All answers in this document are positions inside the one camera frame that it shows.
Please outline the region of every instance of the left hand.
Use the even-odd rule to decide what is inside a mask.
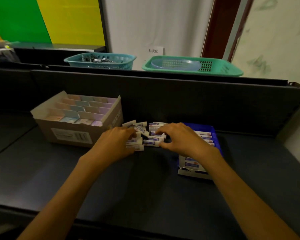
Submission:
[[[96,144],[80,159],[91,170],[105,169],[115,161],[134,152],[134,148],[126,148],[127,140],[135,138],[133,128],[115,127],[102,133]]]

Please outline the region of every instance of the green plastic basket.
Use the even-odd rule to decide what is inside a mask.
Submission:
[[[151,65],[151,62],[154,59],[163,58],[165,60],[166,69],[156,69]],[[193,60],[200,61],[201,68],[198,71],[182,71],[169,69],[176,67],[180,59],[184,60]],[[184,57],[184,56],[153,56],[148,60],[143,66],[142,69],[145,71],[152,72],[174,72],[174,73],[187,73],[187,74],[206,74],[206,75],[222,75],[222,76],[242,76],[244,72],[231,64],[228,61],[214,58],[200,58],[200,57]]]

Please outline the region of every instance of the forearm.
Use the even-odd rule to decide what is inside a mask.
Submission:
[[[231,169],[219,152],[198,161],[212,177],[249,240],[300,239]]]
[[[65,239],[96,177],[104,170],[89,172],[80,160],[68,179],[18,240]]]

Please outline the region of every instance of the teal basket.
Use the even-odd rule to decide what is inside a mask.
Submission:
[[[165,69],[156,69],[151,65],[154,59],[164,59],[163,65]],[[200,61],[201,68],[197,71],[182,71],[174,70],[173,68],[180,67],[181,60]],[[152,72],[174,72],[174,73],[187,73],[187,74],[205,74],[205,75],[222,75],[222,76],[242,76],[244,72],[231,64],[228,61],[214,58],[199,58],[199,57],[183,57],[183,56],[153,56],[148,60],[142,69]]]
[[[111,63],[94,63],[94,62],[83,62],[82,56],[84,58],[95,58],[102,59],[106,58],[114,62]],[[90,68],[101,68],[101,69],[117,69],[117,70],[132,70],[133,61],[136,59],[136,56],[125,55],[125,54],[113,54],[113,53],[82,53],[75,56],[70,56],[65,58],[63,61],[68,62],[72,67],[90,67]]]

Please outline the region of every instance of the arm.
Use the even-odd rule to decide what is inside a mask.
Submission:
[[[18,240],[65,239],[93,182],[113,162],[134,152],[125,143],[136,136],[134,129],[125,127],[104,132]]]
[[[166,124],[157,134],[168,134],[172,142],[160,146],[197,160],[212,177],[232,214],[249,240],[299,240],[296,233],[232,170],[219,150],[203,141],[182,123]]]

